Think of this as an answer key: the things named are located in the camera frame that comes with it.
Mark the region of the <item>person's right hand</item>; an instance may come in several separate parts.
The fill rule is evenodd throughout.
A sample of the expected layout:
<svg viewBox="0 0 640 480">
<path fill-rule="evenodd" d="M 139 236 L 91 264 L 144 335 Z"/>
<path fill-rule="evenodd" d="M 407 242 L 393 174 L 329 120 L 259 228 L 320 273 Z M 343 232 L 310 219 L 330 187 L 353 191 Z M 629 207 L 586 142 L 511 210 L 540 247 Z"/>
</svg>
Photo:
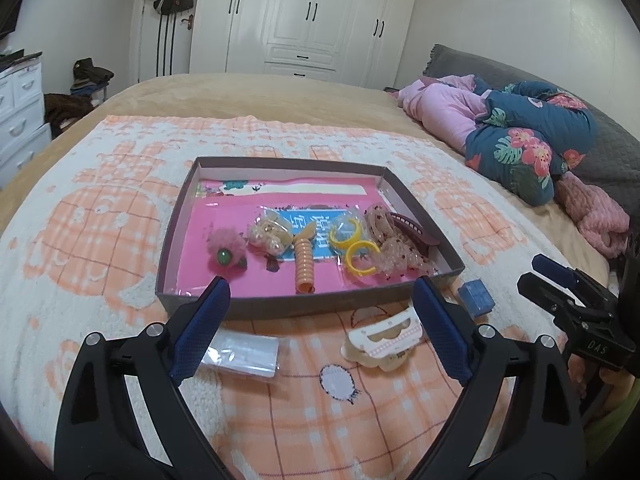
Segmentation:
<svg viewBox="0 0 640 480">
<path fill-rule="evenodd" d="M 568 374 L 579 398 L 580 414 L 586 419 L 614 411 L 636 382 L 626 370 L 609 370 L 574 354 L 568 360 Z"/>
</svg>

